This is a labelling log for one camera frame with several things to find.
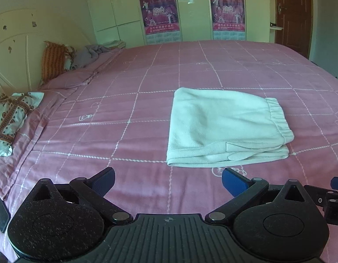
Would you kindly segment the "white pants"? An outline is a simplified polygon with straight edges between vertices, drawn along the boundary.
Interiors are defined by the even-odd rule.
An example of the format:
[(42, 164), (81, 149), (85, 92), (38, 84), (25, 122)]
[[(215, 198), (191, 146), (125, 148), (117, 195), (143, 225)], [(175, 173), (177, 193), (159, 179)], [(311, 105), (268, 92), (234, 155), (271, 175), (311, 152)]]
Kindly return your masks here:
[(175, 91), (167, 164), (175, 167), (243, 166), (288, 157), (294, 133), (275, 98), (238, 91)]

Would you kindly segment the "patterned white brown pillow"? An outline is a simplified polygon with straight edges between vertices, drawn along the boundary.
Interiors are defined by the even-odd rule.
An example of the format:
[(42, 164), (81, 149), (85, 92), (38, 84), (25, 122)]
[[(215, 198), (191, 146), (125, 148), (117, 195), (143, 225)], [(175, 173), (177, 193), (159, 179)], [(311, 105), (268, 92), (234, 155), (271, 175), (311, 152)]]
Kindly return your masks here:
[(43, 97), (42, 92), (13, 93), (8, 96), (0, 86), (0, 157), (12, 155), (16, 132)]

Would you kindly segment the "grey crumpled cloth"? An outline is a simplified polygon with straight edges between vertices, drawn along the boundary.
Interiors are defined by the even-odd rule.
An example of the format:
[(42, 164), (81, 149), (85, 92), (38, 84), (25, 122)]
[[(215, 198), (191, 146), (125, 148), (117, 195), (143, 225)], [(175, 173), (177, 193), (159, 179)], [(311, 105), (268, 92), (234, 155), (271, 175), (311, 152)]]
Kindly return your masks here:
[(71, 70), (76, 70), (84, 68), (87, 65), (95, 62), (100, 54), (111, 51), (110, 48), (107, 48), (100, 44), (90, 44), (84, 46), (81, 50), (76, 51), (72, 55), (72, 64), (70, 66)]

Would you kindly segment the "orange striped pillow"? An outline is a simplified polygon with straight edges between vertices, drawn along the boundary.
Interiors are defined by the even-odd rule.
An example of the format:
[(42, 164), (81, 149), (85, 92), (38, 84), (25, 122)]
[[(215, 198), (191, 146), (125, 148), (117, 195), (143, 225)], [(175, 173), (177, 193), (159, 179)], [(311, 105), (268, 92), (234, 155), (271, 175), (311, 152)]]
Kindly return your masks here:
[(70, 70), (75, 48), (45, 41), (41, 59), (41, 81), (43, 84)]

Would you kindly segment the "cream headboard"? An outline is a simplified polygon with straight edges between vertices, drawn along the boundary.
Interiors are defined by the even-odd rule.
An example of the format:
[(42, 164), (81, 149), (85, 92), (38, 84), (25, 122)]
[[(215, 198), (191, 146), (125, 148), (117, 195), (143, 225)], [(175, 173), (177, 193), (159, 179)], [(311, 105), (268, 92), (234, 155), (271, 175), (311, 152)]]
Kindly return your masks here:
[(35, 91), (45, 42), (79, 49), (92, 43), (71, 19), (37, 9), (0, 13), (0, 86), (4, 93)]

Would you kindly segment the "brown wooden door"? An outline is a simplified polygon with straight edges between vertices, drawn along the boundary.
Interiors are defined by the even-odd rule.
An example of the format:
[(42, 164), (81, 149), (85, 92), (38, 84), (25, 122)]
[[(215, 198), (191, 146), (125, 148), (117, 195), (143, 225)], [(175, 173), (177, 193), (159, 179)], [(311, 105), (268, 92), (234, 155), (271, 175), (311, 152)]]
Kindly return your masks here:
[(308, 58), (313, 29), (313, 0), (276, 0), (275, 42)]

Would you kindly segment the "cream wardrobe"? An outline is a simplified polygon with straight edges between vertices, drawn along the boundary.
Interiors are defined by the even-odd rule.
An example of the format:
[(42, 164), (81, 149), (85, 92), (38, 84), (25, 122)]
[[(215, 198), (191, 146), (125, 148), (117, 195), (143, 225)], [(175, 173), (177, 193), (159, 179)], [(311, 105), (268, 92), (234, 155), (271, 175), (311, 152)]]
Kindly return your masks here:
[[(97, 42), (122, 40), (133, 48), (147, 45), (139, 0), (87, 0)], [(215, 40), (210, 0), (176, 0), (181, 41)], [(270, 0), (244, 0), (246, 39), (270, 39)]]

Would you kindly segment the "pink poster right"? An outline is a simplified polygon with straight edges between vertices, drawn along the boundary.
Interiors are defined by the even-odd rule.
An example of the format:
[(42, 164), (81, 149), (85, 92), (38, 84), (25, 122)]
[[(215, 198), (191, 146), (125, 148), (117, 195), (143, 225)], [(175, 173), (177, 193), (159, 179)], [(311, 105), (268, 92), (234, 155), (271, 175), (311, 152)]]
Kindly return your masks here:
[(210, 0), (215, 40), (245, 40), (244, 0)]

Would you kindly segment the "pink poster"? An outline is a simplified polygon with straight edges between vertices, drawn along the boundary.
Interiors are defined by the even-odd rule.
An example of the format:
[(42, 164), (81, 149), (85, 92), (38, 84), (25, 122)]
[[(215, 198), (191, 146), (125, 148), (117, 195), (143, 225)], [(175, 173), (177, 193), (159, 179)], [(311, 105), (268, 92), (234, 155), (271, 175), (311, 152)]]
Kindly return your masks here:
[(244, 0), (210, 0), (215, 40), (245, 40)]
[(147, 44), (181, 41), (176, 0), (139, 0)]

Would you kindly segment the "pink poster left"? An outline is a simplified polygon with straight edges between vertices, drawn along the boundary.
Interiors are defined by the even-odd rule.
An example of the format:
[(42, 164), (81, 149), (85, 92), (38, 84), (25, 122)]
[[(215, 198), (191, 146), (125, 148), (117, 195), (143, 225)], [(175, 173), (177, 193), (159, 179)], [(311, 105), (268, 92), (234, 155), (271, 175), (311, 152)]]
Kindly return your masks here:
[(181, 41), (176, 0), (139, 0), (147, 44)]

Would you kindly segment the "white wall shelf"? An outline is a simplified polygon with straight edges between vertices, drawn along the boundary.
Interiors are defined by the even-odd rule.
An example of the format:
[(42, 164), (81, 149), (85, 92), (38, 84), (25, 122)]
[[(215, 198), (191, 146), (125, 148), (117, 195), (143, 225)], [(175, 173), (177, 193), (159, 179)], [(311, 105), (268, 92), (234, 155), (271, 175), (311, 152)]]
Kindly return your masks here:
[(277, 26), (278, 0), (270, 0), (270, 29), (281, 31), (283, 28)]

